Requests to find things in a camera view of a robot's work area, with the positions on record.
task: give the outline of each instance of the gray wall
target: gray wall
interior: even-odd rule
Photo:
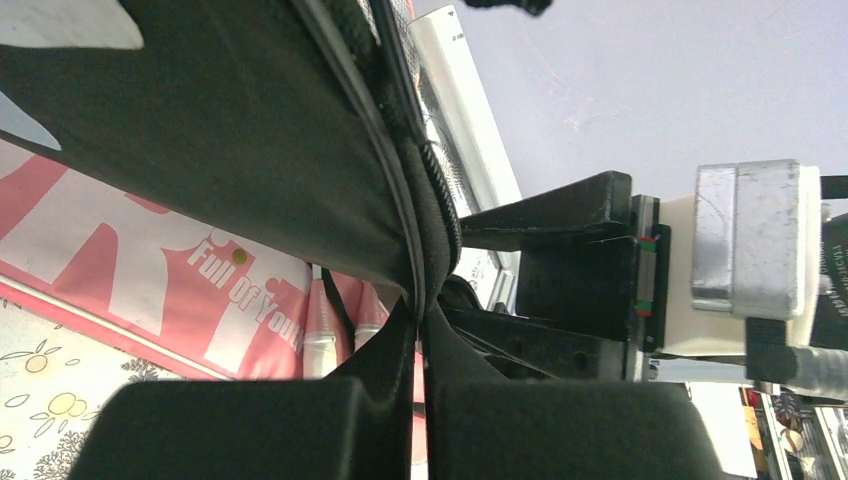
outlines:
[[[453,3],[525,196],[607,169],[665,198],[699,164],[848,173],[844,1],[554,0],[540,18]]]

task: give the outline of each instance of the silver metal block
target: silver metal block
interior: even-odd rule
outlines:
[[[692,299],[698,310],[731,310],[735,195],[735,165],[698,169],[692,265]]]
[[[794,160],[701,167],[693,307],[788,320],[803,307],[806,197]]]

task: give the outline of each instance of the black padded cushion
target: black padded cushion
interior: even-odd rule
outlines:
[[[675,385],[450,382],[435,415],[440,480],[721,478],[701,416]]]
[[[342,479],[373,406],[361,382],[153,382],[103,410],[69,480]]]

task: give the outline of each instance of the black cable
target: black cable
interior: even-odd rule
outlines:
[[[342,327],[347,337],[347,344],[350,347],[350,353],[353,354],[353,351],[356,349],[356,329],[350,320],[350,316],[347,314],[347,309],[344,307],[344,300],[342,300],[342,295],[339,293],[338,287],[336,287],[336,282],[333,281],[333,274],[322,267],[321,280],[324,282],[324,289],[327,291],[327,300],[330,301],[330,306],[333,307],[333,310],[342,322]]]
[[[822,175],[822,200],[848,198],[848,175]]]

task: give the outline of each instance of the black strap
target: black strap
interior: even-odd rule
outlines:
[[[848,175],[822,175],[822,200],[848,198]]]
[[[412,402],[412,414],[418,418],[426,417],[427,412],[424,402]]]
[[[504,5],[518,7],[530,15],[538,16],[551,6],[553,0],[465,0],[465,4],[473,8],[493,8]]]
[[[339,293],[338,287],[336,287],[336,282],[333,281],[333,274],[322,267],[321,280],[324,282],[324,289],[327,291],[327,300],[330,301],[330,306],[333,307],[333,310],[342,322],[342,327],[347,337],[347,344],[350,347],[351,354],[353,354],[356,348],[356,329],[353,327],[353,322],[350,320],[350,316],[344,307],[344,300],[342,300],[342,295]]]

